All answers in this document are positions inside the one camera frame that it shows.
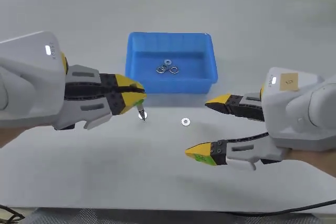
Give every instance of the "metal washer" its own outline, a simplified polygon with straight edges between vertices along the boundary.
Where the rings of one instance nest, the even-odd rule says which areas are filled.
[[[171,68],[169,69],[169,72],[172,73],[172,74],[177,74],[179,71],[180,71],[180,70],[178,69],[178,67],[171,67]]]
[[[172,61],[171,61],[170,59],[165,59],[165,60],[164,60],[164,64],[165,64],[166,66],[169,66],[169,65],[172,64]]]
[[[182,123],[183,126],[189,126],[190,120],[189,120],[189,118],[183,118],[181,120],[181,123]]]
[[[142,117],[141,117],[140,113],[139,113],[139,119],[142,120]],[[145,119],[147,119],[147,112],[145,112]]]

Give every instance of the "floor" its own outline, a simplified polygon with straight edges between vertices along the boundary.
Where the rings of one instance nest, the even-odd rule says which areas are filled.
[[[34,209],[30,208],[15,208],[14,210],[24,216],[27,216],[34,211]],[[7,213],[6,211],[0,210],[1,219],[9,219],[11,216],[12,215]],[[323,220],[324,224],[336,224],[336,215],[320,215],[318,217]]]

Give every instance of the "silver washer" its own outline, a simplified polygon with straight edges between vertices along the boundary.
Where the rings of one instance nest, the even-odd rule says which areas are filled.
[[[167,65],[162,65],[159,68],[162,69],[165,72],[169,69],[169,67]]]
[[[158,67],[158,68],[156,69],[156,72],[157,72],[157,73],[165,73],[166,70],[163,70],[161,67]]]
[[[142,120],[142,117],[141,117],[140,113],[139,113],[139,119]],[[147,112],[145,112],[145,119],[147,119]]]
[[[189,126],[190,120],[189,120],[189,118],[183,118],[181,120],[181,123],[182,123],[183,126]]]
[[[169,65],[172,64],[172,61],[171,61],[170,59],[165,59],[165,60],[164,60],[164,64],[165,64],[166,66],[169,66]]]
[[[169,72],[170,73],[173,73],[173,74],[177,74],[180,70],[177,68],[177,67],[171,67],[169,69]]]

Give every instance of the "yellow sticker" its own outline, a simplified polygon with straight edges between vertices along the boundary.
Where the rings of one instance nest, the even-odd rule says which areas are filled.
[[[282,73],[280,76],[280,91],[298,91],[299,73]]]

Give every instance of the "black cable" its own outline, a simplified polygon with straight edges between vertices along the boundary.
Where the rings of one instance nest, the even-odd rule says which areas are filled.
[[[334,204],[336,204],[336,199],[329,200],[329,201],[322,202],[322,203],[318,203],[318,204],[314,204],[314,205],[310,205],[310,206],[290,208],[290,209],[277,211],[277,212],[257,212],[257,213],[226,212],[226,213],[230,214],[230,215],[242,216],[242,217],[266,217],[266,216],[290,214],[292,212],[300,212],[300,211],[315,209],[315,208],[319,208],[319,207],[325,207],[325,206],[334,205]]]
[[[17,211],[14,211],[12,208],[6,207],[4,205],[0,205],[0,209],[10,212],[13,216],[19,217],[21,220],[25,218],[24,215],[20,214]]]
[[[18,217],[18,216],[16,216],[16,215],[11,216],[11,217],[7,220],[6,224],[18,223],[20,220],[22,220],[21,218],[19,218],[19,219],[17,219],[17,220],[14,220],[16,217]]]

